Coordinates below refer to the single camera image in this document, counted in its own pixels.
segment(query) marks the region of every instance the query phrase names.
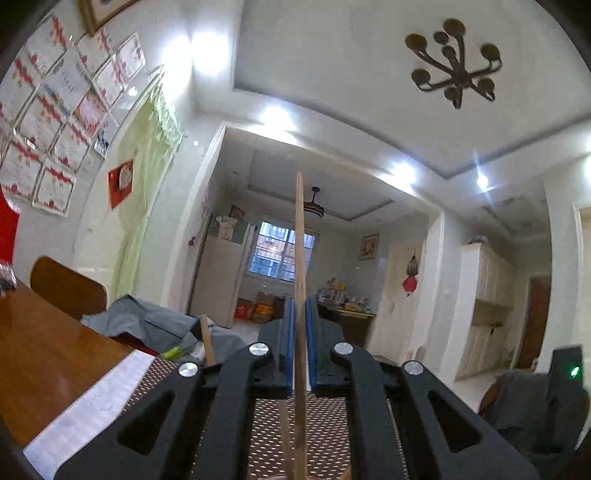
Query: green curtain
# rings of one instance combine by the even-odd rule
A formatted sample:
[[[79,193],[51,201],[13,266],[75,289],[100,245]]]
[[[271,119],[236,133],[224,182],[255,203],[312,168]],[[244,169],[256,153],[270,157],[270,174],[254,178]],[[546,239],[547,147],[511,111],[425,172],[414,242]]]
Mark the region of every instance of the green curtain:
[[[132,193],[117,207],[125,237],[113,272],[115,299],[134,290],[150,208],[182,137],[159,83],[147,94],[117,152],[118,164],[134,159],[134,176]]]

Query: wooden door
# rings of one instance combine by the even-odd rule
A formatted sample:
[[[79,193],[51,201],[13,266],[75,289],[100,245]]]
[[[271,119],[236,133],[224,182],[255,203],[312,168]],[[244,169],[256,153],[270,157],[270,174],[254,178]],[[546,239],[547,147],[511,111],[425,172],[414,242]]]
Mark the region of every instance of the wooden door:
[[[530,305],[527,324],[517,368],[530,368],[532,362],[540,355],[544,333],[546,332],[549,304],[550,282],[544,279],[532,278],[530,281]]]

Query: window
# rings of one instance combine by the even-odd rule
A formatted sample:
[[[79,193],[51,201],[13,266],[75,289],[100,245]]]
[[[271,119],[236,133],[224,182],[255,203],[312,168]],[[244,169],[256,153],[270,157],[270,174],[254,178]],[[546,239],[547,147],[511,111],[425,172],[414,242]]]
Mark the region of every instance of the window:
[[[315,240],[315,236],[304,234],[306,271],[310,265]],[[294,281],[296,278],[295,242],[295,230],[263,222],[248,270],[267,277]]]

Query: wooden stick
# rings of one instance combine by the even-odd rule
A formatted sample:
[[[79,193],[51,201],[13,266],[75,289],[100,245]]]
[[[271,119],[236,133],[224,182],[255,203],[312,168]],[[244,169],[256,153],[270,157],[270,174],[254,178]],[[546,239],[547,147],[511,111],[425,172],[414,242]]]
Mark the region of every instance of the wooden stick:
[[[215,365],[217,362],[216,357],[213,354],[212,333],[209,331],[207,316],[201,315],[199,317],[199,323],[201,324],[201,336],[203,337],[203,346],[205,347],[205,360],[207,362],[207,366],[210,367]]]
[[[351,464],[349,464],[349,466],[347,467],[347,470],[345,470],[345,473],[343,473],[343,476],[340,478],[340,480],[350,480],[351,479]]]
[[[306,252],[304,251],[304,179],[295,181],[295,480],[307,480],[306,451]]]
[[[290,414],[287,410],[287,400],[279,400],[279,433],[281,434],[281,445],[283,457],[285,457],[285,478],[294,480],[294,457],[291,451]]]

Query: wooden table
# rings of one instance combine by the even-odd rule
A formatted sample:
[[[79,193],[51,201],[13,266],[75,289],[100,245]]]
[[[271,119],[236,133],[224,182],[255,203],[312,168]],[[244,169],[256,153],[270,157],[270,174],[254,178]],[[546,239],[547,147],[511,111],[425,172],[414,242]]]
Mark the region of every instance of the wooden table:
[[[26,446],[130,351],[19,282],[0,299],[0,414],[17,444]]]
[[[375,318],[375,314],[340,309],[334,305],[325,305],[320,302],[318,302],[318,313],[321,317],[325,317],[340,325],[345,341],[353,345],[365,347],[369,327]]]

